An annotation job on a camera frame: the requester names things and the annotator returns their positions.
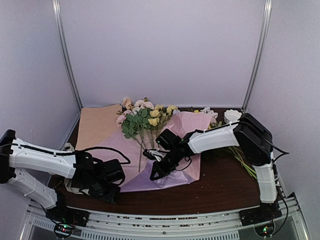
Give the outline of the purple pink wrapping paper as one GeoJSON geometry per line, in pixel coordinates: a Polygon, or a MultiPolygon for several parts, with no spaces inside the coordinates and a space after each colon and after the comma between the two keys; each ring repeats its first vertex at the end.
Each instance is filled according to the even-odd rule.
{"type": "Polygon", "coordinates": [[[143,150],[136,140],[125,138],[120,131],[100,142],[94,156],[103,161],[118,159],[125,180],[121,192],[154,191],[191,184],[200,179],[201,155],[193,153],[188,138],[193,133],[207,130],[212,116],[208,113],[182,111],[174,114],[161,129],[160,135],[143,150]]]}

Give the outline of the pink rose stem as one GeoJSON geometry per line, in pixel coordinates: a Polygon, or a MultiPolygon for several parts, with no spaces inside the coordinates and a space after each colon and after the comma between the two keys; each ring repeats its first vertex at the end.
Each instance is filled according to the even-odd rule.
{"type": "Polygon", "coordinates": [[[121,110],[117,113],[116,125],[121,128],[124,137],[136,141],[139,145],[139,171],[144,150],[154,146],[152,126],[149,122],[150,113],[154,109],[147,97],[135,102],[130,97],[125,97],[122,99],[121,110]]]}

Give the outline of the yellow rose stem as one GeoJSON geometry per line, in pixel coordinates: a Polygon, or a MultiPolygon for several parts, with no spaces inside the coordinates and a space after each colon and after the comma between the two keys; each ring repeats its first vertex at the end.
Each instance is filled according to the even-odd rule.
{"type": "Polygon", "coordinates": [[[160,135],[160,131],[164,128],[167,122],[171,119],[174,113],[178,111],[175,105],[168,105],[167,107],[156,104],[150,101],[145,103],[147,108],[147,135],[150,139],[152,148],[156,147],[156,138],[160,135]]]}

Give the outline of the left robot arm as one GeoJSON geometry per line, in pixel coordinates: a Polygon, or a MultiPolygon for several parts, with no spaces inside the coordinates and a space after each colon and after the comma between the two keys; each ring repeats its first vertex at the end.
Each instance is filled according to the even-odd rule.
{"type": "Polygon", "coordinates": [[[81,184],[80,194],[113,203],[125,180],[123,163],[118,159],[102,161],[90,154],[99,147],[65,151],[41,147],[16,137],[8,129],[0,138],[0,182],[16,186],[24,196],[38,202],[61,222],[72,218],[65,197],[28,171],[58,175],[81,184]]]}

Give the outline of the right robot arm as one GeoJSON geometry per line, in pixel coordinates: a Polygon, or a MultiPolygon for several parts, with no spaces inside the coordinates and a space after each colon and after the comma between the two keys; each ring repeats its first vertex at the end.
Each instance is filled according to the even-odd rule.
{"type": "Polygon", "coordinates": [[[153,161],[150,180],[168,176],[181,160],[202,152],[226,147],[240,147],[245,159],[253,166],[259,186],[260,202],[256,210],[259,220],[268,220],[275,212],[278,198],[271,132],[249,113],[239,120],[209,130],[188,132],[179,137],[165,129],[156,139],[163,151],[145,149],[143,155],[153,161]]]}

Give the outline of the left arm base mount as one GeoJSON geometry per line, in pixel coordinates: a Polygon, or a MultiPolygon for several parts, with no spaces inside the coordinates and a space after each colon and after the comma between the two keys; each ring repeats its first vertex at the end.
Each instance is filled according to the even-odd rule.
{"type": "Polygon", "coordinates": [[[86,227],[90,213],[74,208],[46,209],[45,216],[54,223],[53,233],[60,239],[70,237],[76,227],[86,227]]]}

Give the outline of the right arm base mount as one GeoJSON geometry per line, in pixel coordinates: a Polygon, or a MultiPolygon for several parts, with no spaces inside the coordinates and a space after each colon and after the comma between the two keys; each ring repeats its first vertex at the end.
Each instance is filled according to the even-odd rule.
{"type": "Polygon", "coordinates": [[[282,216],[279,209],[255,207],[241,210],[239,218],[243,227],[254,227],[255,233],[263,238],[271,237],[276,231],[274,220],[282,216]]]}

